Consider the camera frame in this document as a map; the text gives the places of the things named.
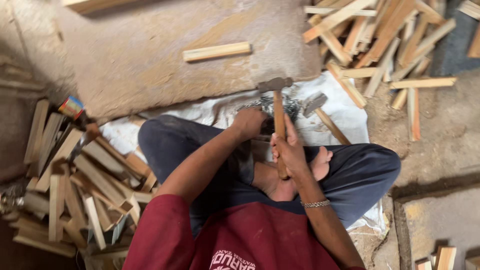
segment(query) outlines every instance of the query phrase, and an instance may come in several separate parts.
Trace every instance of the right hand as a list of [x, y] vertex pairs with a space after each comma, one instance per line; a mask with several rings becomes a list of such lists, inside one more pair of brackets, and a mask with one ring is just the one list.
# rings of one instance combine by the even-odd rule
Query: right hand
[[287, 166], [287, 174], [295, 179], [301, 174], [310, 173], [310, 169], [305, 159], [303, 145], [300, 143], [297, 131], [286, 113], [284, 119], [287, 127], [287, 141], [280, 138], [277, 133], [273, 133], [270, 145], [272, 146], [274, 162], [277, 163], [278, 157], [281, 156]]

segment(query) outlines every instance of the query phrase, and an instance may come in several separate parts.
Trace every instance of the hand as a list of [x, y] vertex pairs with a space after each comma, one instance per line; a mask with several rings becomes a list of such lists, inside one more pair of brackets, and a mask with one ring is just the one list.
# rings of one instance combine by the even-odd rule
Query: hand
[[240, 110], [233, 120], [231, 129], [237, 130], [242, 142], [253, 139], [260, 134], [262, 123], [267, 118], [266, 112], [258, 108]]
[[287, 174], [295, 179], [301, 173], [310, 173], [310, 169], [305, 160], [303, 146], [298, 139], [297, 131], [295, 131], [290, 117], [285, 113], [284, 118], [287, 127], [287, 141], [273, 133], [270, 145], [272, 146], [274, 162], [277, 163], [278, 157], [281, 156], [287, 166]]

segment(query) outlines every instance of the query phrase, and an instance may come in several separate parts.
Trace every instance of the wooden hammer handle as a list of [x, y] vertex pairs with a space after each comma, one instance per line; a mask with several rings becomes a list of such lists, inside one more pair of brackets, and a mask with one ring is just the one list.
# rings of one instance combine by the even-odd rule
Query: wooden hammer handle
[[[282, 90], [273, 91], [273, 112], [275, 133], [277, 133], [279, 137], [285, 140], [285, 119], [283, 116]], [[276, 167], [278, 170], [278, 177], [280, 177], [280, 179], [287, 179], [287, 167], [283, 162], [281, 153], [277, 160], [278, 162], [276, 164]]]

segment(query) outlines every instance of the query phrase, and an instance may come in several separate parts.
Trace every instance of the hammer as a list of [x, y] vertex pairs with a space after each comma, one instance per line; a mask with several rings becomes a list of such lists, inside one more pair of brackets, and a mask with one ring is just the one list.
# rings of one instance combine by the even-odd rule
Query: hammer
[[319, 97], [314, 99], [313, 101], [309, 102], [307, 106], [305, 106], [305, 110], [303, 111], [303, 116], [305, 118], [309, 118], [312, 114], [312, 111], [315, 111], [320, 117], [320, 120], [327, 126], [327, 128], [332, 132], [333, 136], [343, 145], [351, 145], [347, 137], [343, 135], [340, 129], [332, 122], [330, 117], [320, 108], [322, 107], [325, 102], [327, 101], [327, 96], [324, 94], [320, 94]]
[[[284, 87], [292, 86], [292, 78], [274, 78], [268, 82], [261, 82], [258, 84], [257, 89], [261, 92], [273, 91], [273, 112], [274, 112], [274, 124], [275, 124], [275, 133], [279, 137], [285, 140], [285, 120], [283, 116], [283, 100], [282, 100], [282, 89]], [[277, 170], [278, 177], [280, 179], [287, 179], [287, 167], [282, 159], [282, 153], [278, 157]]]

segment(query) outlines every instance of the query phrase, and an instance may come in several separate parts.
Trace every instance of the left hand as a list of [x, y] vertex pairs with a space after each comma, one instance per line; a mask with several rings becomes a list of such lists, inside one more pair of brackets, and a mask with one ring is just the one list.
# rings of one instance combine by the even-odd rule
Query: left hand
[[237, 130], [240, 134], [241, 141], [244, 142], [260, 134], [262, 123], [266, 118], [266, 112], [257, 108], [242, 109], [235, 116], [235, 120], [233, 120], [230, 128]]

